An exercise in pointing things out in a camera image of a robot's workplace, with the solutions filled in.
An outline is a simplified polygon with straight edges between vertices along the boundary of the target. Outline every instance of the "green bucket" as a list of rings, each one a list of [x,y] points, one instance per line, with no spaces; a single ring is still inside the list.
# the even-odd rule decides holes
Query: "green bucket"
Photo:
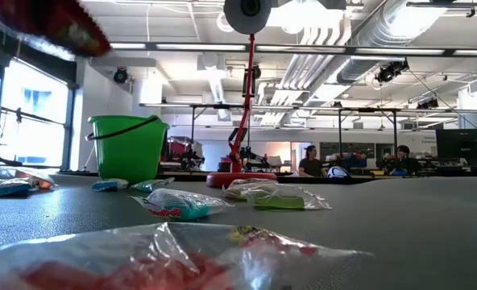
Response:
[[[156,116],[94,116],[97,168],[102,179],[121,178],[136,184],[156,177],[168,125]]]

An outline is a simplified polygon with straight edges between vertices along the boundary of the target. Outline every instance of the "desk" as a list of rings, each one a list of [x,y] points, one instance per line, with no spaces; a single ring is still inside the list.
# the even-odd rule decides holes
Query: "desk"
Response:
[[[127,197],[93,193],[95,177],[54,176],[54,192],[0,199],[0,246],[160,222]],[[221,197],[203,182],[173,189]],[[327,289],[477,289],[477,178],[396,178],[357,185],[299,184],[330,211],[269,212],[245,203],[198,222],[253,225],[327,247],[369,251],[373,261]]]

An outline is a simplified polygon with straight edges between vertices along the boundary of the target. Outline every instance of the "red object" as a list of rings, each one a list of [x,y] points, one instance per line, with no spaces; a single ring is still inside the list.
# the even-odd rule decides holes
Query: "red object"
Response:
[[[45,38],[77,56],[103,56],[111,49],[77,0],[0,0],[0,23],[16,36]]]
[[[201,254],[190,254],[197,272],[174,260],[141,259],[117,269],[104,290],[231,289],[226,269]]]
[[[250,46],[249,46],[249,63],[247,65],[247,79],[246,79],[246,101],[244,102],[244,113],[242,115],[242,120],[240,121],[240,126],[238,126],[237,135],[235,137],[235,142],[230,142],[230,158],[231,158],[231,172],[239,173],[242,171],[242,163],[240,160],[240,136],[244,131],[246,126],[246,120],[249,118],[249,111],[251,110],[251,83],[253,78],[253,55],[255,54],[255,35],[249,36]]]
[[[232,277],[213,259],[189,254],[194,271],[175,260],[140,259],[108,276],[60,262],[31,265],[0,278],[0,290],[231,290]]]
[[[230,183],[233,180],[237,179],[248,179],[248,178],[262,178],[269,180],[276,180],[276,175],[274,173],[253,173],[253,172],[244,172],[244,173],[228,173],[228,172],[212,172],[206,177],[206,186],[222,189],[222,186],[228,188]]]

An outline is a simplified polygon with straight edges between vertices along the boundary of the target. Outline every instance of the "bucket handle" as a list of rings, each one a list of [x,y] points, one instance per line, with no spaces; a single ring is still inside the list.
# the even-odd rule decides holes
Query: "bucket handle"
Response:
[[[155,117],[149,118],[149,119],[147,119],[147,120],[145,120],[145,121],[143,121],[143,122],[141,122],[141,123],[139,123],[139,124],[136,124],[136,125],[133,125],[133,126],[131,126],[131,127],[128,127],[128,128],[126,128],[126,129],[118,130],[118,131],[116,131],[116,132],[109,133],[109,134],[106,134],[106,135],[97,136],[97,137],[96,137],[95,135],[93,135],[93,132],[92,132],[92,133],[88,134],[88,135],[85,137],[85,140],[86,140],[86,141],[95,141],[95,140],[102,140],[102,139],[107,139],[107,138],[115,137],[115,136],[118,136],[118,135],[120,135],[120,134],[124,134],[124,133],[127,133],[127,132],[129,132],[129,131],[132,131],[132,130],[134,130],[134,129],[138,129],[138,128],[140,128],[141,126],[145,126],[145,125],[147,125],[148,123],[154,122],[154,121],[156,121],[156,120],[158,120],[158,117],[155,116]]]

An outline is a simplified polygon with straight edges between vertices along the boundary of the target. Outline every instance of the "ceiling light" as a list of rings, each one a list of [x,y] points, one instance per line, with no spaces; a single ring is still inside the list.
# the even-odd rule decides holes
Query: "ceiling light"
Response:
[[[232,51],[245,52],[246,46],[242,44],[189,44],[189,43],[158,43],[156,49],[165,51]]]
[[[253,106],[253,109],[264,109],[264,110],[293,110],[293,106]]]
[[[345,48],[308,45],[257,45],[257,52],[304,53],[304,54],[341,54]]]
[[[113,49],[145,49],[145,43],[112,43]]]
[[[139,106],[162,107],[162,108],[168,108],[168,107],[189,108],[191,105],[190,104],[145,104],[145,103],[141,103],[141,104],[139,104]]]
[[[403,56],[351,56],[352,60],[404,61]]]
[[[439,56],[445,52],[444,49],[428,49],[428,48],[357,48],[355,53],[380,54],[380,55],[435,55]]]
[[[455,56],[477,56],[477,49],[459,49],[454,52]]]

